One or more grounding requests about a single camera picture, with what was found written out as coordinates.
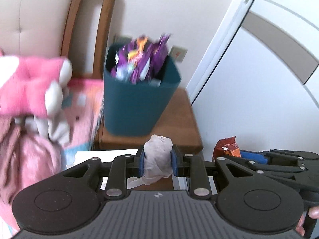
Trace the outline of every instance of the headboard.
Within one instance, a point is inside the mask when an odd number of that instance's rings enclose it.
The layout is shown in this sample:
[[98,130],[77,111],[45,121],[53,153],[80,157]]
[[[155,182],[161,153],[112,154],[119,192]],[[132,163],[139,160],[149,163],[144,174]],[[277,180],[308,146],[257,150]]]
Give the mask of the headboard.
[[[0,47],[5,54],[69,56],[83,0],[0,0]],[[73,77],[100,79],[115,0],[103,0],[92,73],[73,68]]]

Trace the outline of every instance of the wall socket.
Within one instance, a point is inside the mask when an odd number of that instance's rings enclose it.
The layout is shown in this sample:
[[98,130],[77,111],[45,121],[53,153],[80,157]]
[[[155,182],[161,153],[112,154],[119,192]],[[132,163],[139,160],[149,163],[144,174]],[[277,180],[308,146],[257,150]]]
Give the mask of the wall socket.
[[128,44],[131,41],[132,41],[132,37],[130,36],[114,35],[114,39],[113,39],[114,43],[122,43],[122,44]]
[[169,55],[171,56],[171,58],[173,58],[174,61],[183,62],[186,53],[187,49],[173,46]]

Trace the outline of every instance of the brown snack packet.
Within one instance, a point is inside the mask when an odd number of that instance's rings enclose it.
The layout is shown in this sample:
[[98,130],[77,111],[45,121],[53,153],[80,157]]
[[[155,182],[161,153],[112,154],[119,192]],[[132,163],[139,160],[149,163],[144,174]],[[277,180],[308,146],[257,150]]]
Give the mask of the brown snack packet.
[[223,155],[241,157],[239,146],[235,139],[236,136],[219,140],[214,148],[213,160]]

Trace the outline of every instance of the wall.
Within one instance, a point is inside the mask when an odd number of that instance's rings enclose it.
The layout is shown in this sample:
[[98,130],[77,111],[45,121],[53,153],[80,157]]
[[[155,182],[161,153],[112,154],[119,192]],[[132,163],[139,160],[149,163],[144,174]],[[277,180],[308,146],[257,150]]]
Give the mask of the wall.
[[177,63],[186,87],[220,25],[231,0],[116,0],[109,44],[114,34],[158,39],[171,33],[169,47],[188,49]]

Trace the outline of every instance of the teal trash bin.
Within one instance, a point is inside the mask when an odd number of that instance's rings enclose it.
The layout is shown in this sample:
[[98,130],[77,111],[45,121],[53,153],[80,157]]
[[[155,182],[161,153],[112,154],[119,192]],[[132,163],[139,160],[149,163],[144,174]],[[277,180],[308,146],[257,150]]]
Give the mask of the teal trash bin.
[[111,76],[115,54],[123,44],[110,46],[104,68],[104,125],[108,132],[120,136],[143,136],[151,132],[176,91],[181,76],[167,56],[156,76],[158,87],[146,82],[131,84]]

